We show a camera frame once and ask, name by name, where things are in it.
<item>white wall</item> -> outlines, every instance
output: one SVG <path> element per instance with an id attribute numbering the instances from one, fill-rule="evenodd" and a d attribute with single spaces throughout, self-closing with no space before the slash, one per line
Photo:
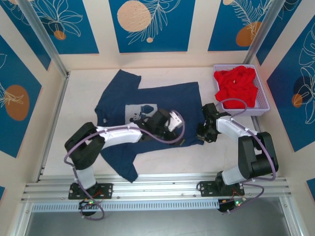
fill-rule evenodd
<path id="1" fill-rule="evenodd" d="M 266 81 L 314 15 L 314 0 L 302 0 L 262 66 L 255 61 L 271 107 L 259 121 L 263 129 L 273 137 L 279 173 L 287 178 L 302 218 L 312 236 L 315 235 L 315 202 L 306 181 L 315 177 L 315 143 L 297 152 L 293 151 Z"/>
<path id="2" fill-rule="evenodd" d="M 247 53 L 208 52 L 221 0 L 196 0 L 187 52 L 130 54 L 119 53 L 109 2 L 83 2 L 99 55 L 61 55 L 69 70 L 210 66 L 216 63 L 241 63 Z"/>
<path id="3" fill-rule="evenodd" d="M 18 157 L 0 151 L 0 186 L 5 187 L 0 203 L 0 235 L 6 235 L 25 184 L 34 181 L 37 175 L 35 170 L 41 164 L 63 79 L 53 63 L 45 70 L 1 7 L 0 35 L 42 85 Z"/>

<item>vertical metal post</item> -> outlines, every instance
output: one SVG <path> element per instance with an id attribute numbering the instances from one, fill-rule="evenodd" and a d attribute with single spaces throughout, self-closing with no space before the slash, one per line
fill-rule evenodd
<path id="1" fill-rule="evenodd" d="M 59 94 L 58 103 L 57 103 L 57 106 L 56 106 L 56 109 L 55 109 L 55 112 L 54 112 L 53 123 L 52 123 L 52 125 L 50 127 L 49 136 L 47 138 L 43 159 L 41 161 L 41 165 L 37 169 L 37 176 L 36 176 L 36 179 L 34 179 L 34 182 L 37 182 L 39 180 L 39 177 L 40 177 L 40 174 L 41 174 L 41 170 L 46 165 L 46 162 L 47 162 L 47 159 L 48 159 L 49 150 L 50 150 L 51 143 L 53 141 L 53 137 L 54 137 L 54 134 L 55 134 L 57 121 L 58 121 L 58 118 L 59 118 L 61 106 L 63 104 L 63 98 L 64 98 L 64 95 L 65 95 L 65 91 L 66 91 L 68 82 L 69 82 L 69 77 L 67 77 L 66 80 L 64 80 L 64 82 L 63 82 L 63 87 L 62 87 L 62 90 L 61 90 L 61 92 Z"/>
<path id="2" fill-rule="evenodd" d="M 271 4 L 266 16 L 254 38 L 250 48 L 248 49 L 247 55 L 243 61 L 243 64 L 249 64 L 258 52 L 262 42 L 264 41 L 267 33 L 269 32 L 272 24 L 274 23 L 279 11 L 285 3 L 285 0 L 271 0 Z"/>
<path id="3" fill-rule="evenodd" d="M 47 51 L 48 55 L 55 63 L 57 69 L 60 73 L 64 76 L 64 79 L 67 78 L 67 69 L 62 62 L 61 58 L 59 57 L 59 53 L 55 48 L 53 42 L 51 41 L 46 29 L 44 28 L 43 24 L 41 23 L 40 19 L 38 18 L 36 12 L 34 11 L 31 3 L 28 0 L 16 0 L 22 13 L 24 14 L 25 18 L 29 22 L 30 26 L 32 27 L 33 31 L 35 32 L 37 38 Z"/>

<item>cable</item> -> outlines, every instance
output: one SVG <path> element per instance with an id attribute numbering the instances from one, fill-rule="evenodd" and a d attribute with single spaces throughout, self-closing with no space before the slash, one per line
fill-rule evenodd
<path id="1" fill-rule="evenodd" d="M 267 149 L 265 148 L 264 144 L 262 144 L 262 142 L 260 141 L 260 139 L 255 135 L 253 134 L 249 129 L 245 128 L 243 125 L 241 125 L 239 122 L 235 121 L 235 120 L 232 120 L 231 121 L 233 124 L 237 125 L 238 127 L 244 129 L 246 132 L 248 132 L 251 136 L 253 136 L 253 138 L 258 142 L 258 144 L 260 145 L 262 151 L 265 153 L 267 159 L 268 159 L 268 162 L 270 164 L 270 167 L 271 167 L 271 170 L 272 170 L 272 178 L 264 178 L 264 177 L 256 177 L 254 179 L 260 179 L 260 180 L 267 180 L 267 181 L 273 181 L 276 179 L 277 177 L 277 173 L 276 173 L 276 169 L 275 169 L 275 166 L 274 166 L 274 163 L 271 159 L 271 156 L 269 155 Z M 250 181 L 251 179 L 247 179 L 245 181 L 243 181 L 242 183 L 246 183 L 248 181 Z"/>
<path id="2" fill-rule="evenodd" d="M 259 188 L 261 188 L 261 192 L 260 192 L 256 197 L 254 197 L 253 199 L 250 199 L 250 200 L 244 202 L 243 204 L 241 204 L 240 206 L 238 206 L 238 207 L 236 207 L 236 208 L 234 208 L 234 209 L 232 209 L 232 210 L 229 210 L 229 211 L 227 211 L 227 212 L 224 212 L 225 214 L 226 214 L 226 213 L 229 213 L 229 214 L 230 214 L 231 212 L 234 212 L 234 211 L 238 210 L 239 208 L 245 206 L 246 204 L 249 204 L 250 202 L 252 202 L 252 201 L 258 199 L 258 198 L 265 192 L 265 188 L 264 188 L 263 186 L 260 186 L 260 185 L 257 185 L 257 184 L 244 183 L 243 185 L 248 185 L 248 186 L 252 186 L 252 187 L 259 187 Z"/>
<path id="3" fill-rule="evenodd" d="M 98 206 L 98 208 L 101 210 L 102 212 L 102 216 L 100 218 L 91 218 L 91 217 L 86 217 L 83 215 L 83 210 L 89 206 L 89 204 L 86 204 L 84 205 L 81 210 L 80 210 L 80 214 L 82 216 L 82 218 L 84 219 L 87 219 L 87 220 L 92 220 L 92 221 L 98 221 L 98 220 L 102 220 L 104 219 L 105 217 L 105 211 L 104 209 L 102 208 L 102 206 L 100 205 L 101 202 L 98 202 L 96 201 L 93 196 L 91 196 L 87 190 L 83 187 L 81 181 L 79 180 L 79 177 L 78 177 L 78 174 L 77 174 L 77 170 L 75 169 L 75 166 L 71 163 L 71 162 L 68 162 L 67 159 L 68 157 L 70 157 L 70 155 L 84 142 L 86 142 L 87 140 L 99 135 L 99 134 L 102 134 L 102 133 L 106 133 L 106 132 L 110 132 L 110 131 L 115 131 L 115 130 L 129 130 L 129 129 L 133 129 L 133 130 L 139 130 L 141 132 L 144 132 L 146 134 L 148 134 L 149 136 L 151 136 L 152 138 L 154 138 L 155 140 L 161 142 L 161 143 L 164 143 L 164 144 L 172 144 L 172 143 L 176 143 L 178 142 L 183 136 L 184 136 L 184 133 L 185 133 L 185 121 L 183 119 L 183 117 L 181 116 L 181 114 L 179 114 L 177 111 L 175 110 L 172 110 L 172 112 L 175 112 L 176 115 L 183 121 L 183 128 L 182 128 L 182 132 L 180 134 L 180 136 L 178 136 L 178 138 L 174 139 L 174 140 L 171 140 L 171 141 L 165 141 L 163 139 L 160 139 L 156 136 L 154 136 L 153 134 L 151 134 L 150 132 L 148 132 L 147 130 L 144 130 L 144 129 L 141 129 L 141 128 L 137 128 L 137 127 L 115 127 L 115 128 L 107 128 L 106 130 L 101 130 L 101 131 L 97 131 L 87 137 L 85 137 L 84 139 L 82 139 L 81 141 L 79 141 L 76 145 L 74 145 L 73 148 L 70 149 L 70 151 L 65 155 L 63 161 L 64 163 L 70 165 L 72 167 L 72 170 L 73 170 L 73 173 L 74 173 L 74 176 L 75 176 L 75 180 L 77 181 L 78 185 L 80 186 L 80 188 L 83 190 L 83 192 L 94 202 L 92 205 L 95 205 L 95 206 Z"/>
<path id="4" fill-rule="evenodd" d="M 218 102 L 218 103 L 216 104 L 216 107 L 217 107 L 219 104 L 221 104 L 221 103 L 223 104 L 224 102 L 227 102 L 227 101 L 239 101 L 239 102 L 242 102 L 242 103 L 245 105 L 245 108 L 244 108 L 242 111 L 240 111 L 240 112 L 238 112 L 238 113 L 236 113 L 236 114 L 231 115 L 231 118 L 233 118 L 233 117 L 235 117 L 235 116 L 239 116 L 240 114 L 243 114 L 243 113 L 248 109 L 247 103 L 246 103 L 245 101 L 243 101 L 242 99 L 239 99 L 239 98 L 227 98 L 227 99 L 224 99 L 224 100 Z"/>

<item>t-shirt print graphic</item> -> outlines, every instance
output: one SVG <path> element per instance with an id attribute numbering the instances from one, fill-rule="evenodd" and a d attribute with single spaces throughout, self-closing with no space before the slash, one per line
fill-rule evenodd
<path id="1" fill-rule="evenodd" d="M 125 106 L 125 124 L 151 117 L 158 110 L 157 104 L 138 104 Z"/>

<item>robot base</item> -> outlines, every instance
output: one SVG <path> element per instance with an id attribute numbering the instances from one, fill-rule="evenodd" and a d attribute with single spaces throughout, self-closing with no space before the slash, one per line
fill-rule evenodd
<path id="1" fill-rule="evenodd" d="M 97 183 L 91 188 L 87 189 L 87 192 L 93 196 L 94 199 L 111 199 L 113 192 L 112 183 Z M 89 197 L 83 192 L 77 183 L 73 183 L 70 186 L 68 199 L 70 200 L 83 200 L 89 199 Z"/>
<path id="2" fill-rule="evenodd" d="M 225 185 L 220 190 L 215 181 L 201 181 L 197 185 L 197 190 L 201 192 L 202 197 L 221 197 L 221 196 L 233 196 L 234 192 L 244 196 L 244 188 L 240 184 Z"/>

